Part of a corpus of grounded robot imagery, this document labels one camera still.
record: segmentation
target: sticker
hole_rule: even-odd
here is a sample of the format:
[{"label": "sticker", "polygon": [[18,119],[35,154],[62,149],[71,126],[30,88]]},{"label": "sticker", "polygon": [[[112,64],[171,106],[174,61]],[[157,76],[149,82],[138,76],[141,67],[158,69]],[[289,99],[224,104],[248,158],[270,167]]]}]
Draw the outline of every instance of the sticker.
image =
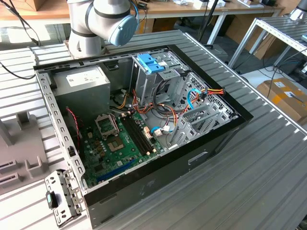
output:
[{"label": "sticker", "polygon": [[118,162],[117,162],[117,165],[118,165],[118,166],[122,166],[123,163],[122,163],[121,161],[118,161]]},{"label": "sticker", "polygon": [[71,87],[91,83],[99,78],[96,70],[67,75],[66,79]]},{"label": "sticker", "polygon": [[275,85],[277,85],[279,88],[286,87],[281,81],[275,82]]},{"label": "sticker", "polygon": [[167,66],[167,63],[165,61],[161,61],[158,63],[160,66]]},{"label": "sticker", "polygon": [[295,96],[295,94],[292,93],[291,91],[289,91],[289,92],[284,92],[284,93],[287,94],[288,97],[293,97],[292,94]]}]

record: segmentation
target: aluminum table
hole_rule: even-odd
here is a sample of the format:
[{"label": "aluminum table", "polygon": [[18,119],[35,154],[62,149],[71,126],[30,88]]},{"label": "aluminum table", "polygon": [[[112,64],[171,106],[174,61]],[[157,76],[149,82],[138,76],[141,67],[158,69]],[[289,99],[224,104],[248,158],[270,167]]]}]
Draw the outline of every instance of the aluminum table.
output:
[{"label": "aluminum table", "polygon": [[[112,218],[102,230],[295,229],[307,213],[307,133],[240,76],[180,31],[136,35],[111,53],[175,44],[254,116],[225,149]],[[30,76],[39,63],[70,59],[64,45],[0,52],[9,69]],[[67,168],[36,80],[0,69],[0,118],[29,110],[39,122],[51,171]],[[1,229],[57,229],[44,182],[0,196]],[[86,215],[65,230],[90,229]]]},{"label": "aluminum table", "polygon": [[276,38],[288,44],[288,47],[276,60],[275,65],[277,65],[283,59],[291,47],[297,51],[302,51],[302,54],[307,55],[307,43],[301,39],[302,35],[307,34],[307,19],[305,19],[302,23],[297,23],[286,16],[275,18],[255,18],[254,22],[248,29],[242,42],[237,48],[235,54],[231,58],[228,65],[230,68],[232,68],[236,63],[238,57],[242,53],[244,47],[246,46],[248,40],[252,36],[257,26],[262,28],[263,31],[258,37],[252,49],[249,51],[251,54],[257,50],[261,41],[266,37],[267,34],[272,34]]}]

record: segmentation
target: motherboard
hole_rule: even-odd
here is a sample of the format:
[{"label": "motherboard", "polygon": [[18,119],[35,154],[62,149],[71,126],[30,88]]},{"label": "motherboard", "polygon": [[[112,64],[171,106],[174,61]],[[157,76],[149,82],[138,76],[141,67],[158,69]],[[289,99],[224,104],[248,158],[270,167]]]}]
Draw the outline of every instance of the motherboard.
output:
[{"label": "motherboard", "polygon": [[98,118],[102,122],[95,120],[92,126],[81,130],[86,169],[84,178],[89,187],[164,151],[154,137],[146,137],[147,127],[138,113],[117,118],[105,116],[108,118]]}]

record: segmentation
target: red cable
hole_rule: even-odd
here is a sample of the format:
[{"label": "red cable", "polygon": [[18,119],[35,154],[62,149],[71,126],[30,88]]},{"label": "red cable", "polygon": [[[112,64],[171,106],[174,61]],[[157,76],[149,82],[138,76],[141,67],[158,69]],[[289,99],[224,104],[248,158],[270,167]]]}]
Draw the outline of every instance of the red cable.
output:
[{"label": "red cable", "polygon": [[79,126],[78,126],[77,118],[76,118],[75,114],[72,112],[72,110],[70,110],[69,108],[66,108],[66,110],[68,112],[70,112],[70,114],[72,115],[73,119],[75,120],[75,124],[76,124],[76,128],[77,128],[78,150],[79,150],[79,147],[80,147],[80,137],[79,137]]}]

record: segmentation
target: table leg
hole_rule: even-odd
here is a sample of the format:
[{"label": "table leg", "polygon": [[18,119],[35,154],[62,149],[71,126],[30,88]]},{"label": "table leg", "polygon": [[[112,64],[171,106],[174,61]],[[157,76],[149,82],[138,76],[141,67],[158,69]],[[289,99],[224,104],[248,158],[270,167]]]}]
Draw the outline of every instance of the table leg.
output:
[{"label": "table leg", "polygon": [[283,57],[286,55],[286,53],[288,53],[288,51],[290,50],[291,46],[287,46],[286,49],[284,49],[283,53],[280,54],[280,56],[277,58],[277,60],[275,61],[274,65],[277,66],[278,63],[283,59]]},{"label": "table leg", "polygon": [[223,24],[223,22],[225,20],[225,17],[226,17],[226,15],[222,14],[222,15],[219,15],[219,17],[217,18],[215,26],[214,26],[214,28],[212,30],[212,33],[210,35],[210,38],[209,38],[209,40],[207,42],[208,45],[213,45],[213,43],[214,43],[214,41],[216,39],[216,36],[219,33],[219,31],[221,29],[221,26],[222,26],[222,24]]},{"label": "table leg", "polygon": [[[276,10],[273,15],[272,15],[272,18],[273,17],[277,17],[280,13],[280,10]],[[256,40],[255,44],[253,45],[253,47],[250,49],[249,53],[250,54],[253,54],[255,53],[255,51],[257,50],[257,48],[259,47],[260,43],[263,41],[264,37],[266,36],[267,34],[267,31],[263,30],[261,32],[261,34],[259,35],[258,39]]]},{"label": "table leg", "polygon": [[231,58],[231,60],[230,60],[230,62],[228,64],[228,66],[230,68],[232,68],[235,65],[238,57],[240,56],[240,54],[242,53],[243,49],[245,48],[249,38],[252,36],[253,32],[255,31],[255,29],[256,29],[256,20],[257,20],[257,18],[255,18],[255,20],[251,24],[250,28],[248,29],[247,33],[245,34],[244,38],[242,39],[242,42],[240,43],[240,45],[236,49],[235,54]]},{"label": "table leg", "polygon": [[258,49],[260,43],[263,41],[264,37],[267,35],[267,31],[266,30],[263,30],[261,32],[261,34],[259,35],[259,37],[257,38],[255,44],[253,45],[253,47],[250,49],[249,53],[250,54],[253,54],[255,53],[255,51]]}]

